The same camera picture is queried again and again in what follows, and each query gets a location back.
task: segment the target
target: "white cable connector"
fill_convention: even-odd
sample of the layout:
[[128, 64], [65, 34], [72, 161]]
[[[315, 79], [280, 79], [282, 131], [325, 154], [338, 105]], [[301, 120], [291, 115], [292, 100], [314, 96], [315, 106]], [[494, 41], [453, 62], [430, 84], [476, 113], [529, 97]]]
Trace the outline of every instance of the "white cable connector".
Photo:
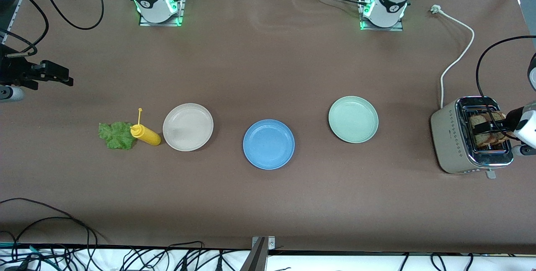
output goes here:
[[445, 74], [450, 70], [450, 68], [454, 65], [456, 65], [457, 62], [460, 61], [460, 59], [465, 55], [465, 53], [467, 52], [467, 50], [469, 50], [469, 47], [471, 46], [471, 44], [473, 44], [473, 40], [474, 40], [474, 30], [465, 25], [464, 23], [458, 21], [457, 19], [454, 19], [453, 17], [451, 17], [450, 15], [447, 15], [443, 10], [441, 10], [441, 6], [439, 5], [434, 5], [430, 8], [430, 12], [432, 14], [436, 14], [436, 13], [439, 13], [441, 15], [444, 15], [445, 17], [455, 21], [456, 23], [459, 23], [460, 25], [462, 25], [463, 27], [469, 29], [471, 31], [471, 40], [469, 41], [469, 44], [467, 45], [467, 47], [465, 48], [465, 50], [461, 53], [461, 55], [456, 59], [456, 61], [454, 61], [453, 63], [451, 63], [448, 67], [446, 67], [445, 71], [443, 72], [443, 74], [441, 74], [441, 78], [440, 78], [440, 84], [441, 84], [441, 108], [443, 108], [443, 101], [444, 101], [444, 98], [445, 98], [445, 87], [444, 87], [444, 84], [443, 84], [443, 78], [445, 77]]

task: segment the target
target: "brown tabletop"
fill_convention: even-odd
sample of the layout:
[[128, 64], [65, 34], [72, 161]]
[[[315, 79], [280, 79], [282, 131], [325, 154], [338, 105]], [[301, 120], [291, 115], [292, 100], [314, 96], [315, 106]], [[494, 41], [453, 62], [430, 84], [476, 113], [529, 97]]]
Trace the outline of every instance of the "brown tabletop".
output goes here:
[[[360, 31], [351, 3], [335, 0], [187, 0], [179, 28], [139, 27], [133, 3], [105, 0], [102, 23], [69, 27], [47, 0], [48, 36], [29, 60], [68, 67], [75, 85], [40, 83], [0, 106], [0, 195], [70, 212], [104, 244], [160, 245], [200, 239], [248, 248], [253, 235], [302, 250], [536, 253], [534, 158], [515, 158], [496, 180], [454, 176], [435, 157], [429, 119], [441, 72], [470, 34], [431, 15], [443, 10], [476, 38], [446, 76], [446, 103], [477, 95], [477, 59], [490, 44], [528, 34], [517, 0], [411, 0], [404, 32]], [[56, 0], [90, 26], [98, 0]], [[12, 31], [33, 40], [44, 25], [24, 0]], [[23, 44], [9, 38], [8, 44]], [[486, 95], [504, 111], [534, 99], [526, 69], [534, 47], [511, 42], [487, 55]], [[377, 134], [354, 145], [330, 130], [330, 105], [363, 97], [379, 114]], [[205, 106], [214, 133], [204, 147], [165, 143], [107, 149], [98, 123], [137, 120], [161, 132], [182, 103]], [[279, 170], [253, 167], [242, 152], [262, 119], [291, 128], [296, 151]], [[17, 231], [55, 215], [32, 204], [0, 207], [0, 227]], [[50, 221], [22, 242], [85, 243], [85, 231]]]

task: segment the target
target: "mustard bottle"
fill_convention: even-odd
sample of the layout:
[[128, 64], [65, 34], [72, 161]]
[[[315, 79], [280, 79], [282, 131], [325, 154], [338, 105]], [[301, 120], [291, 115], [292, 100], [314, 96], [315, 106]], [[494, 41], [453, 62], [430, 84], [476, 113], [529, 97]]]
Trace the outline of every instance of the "mustard bottle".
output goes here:
[[144, 125], [139, 124], [139, 119], [142, 116], [142, 108], [139, 108], [138, 111], [138, 124], [134, 124], [130, 128], [130, 133], [132, 134], [132, 137], [138, 138], [141, 141], [145, 141], [150, 145], [159, 145], [162, 141], [160, 135], [146, 128]]

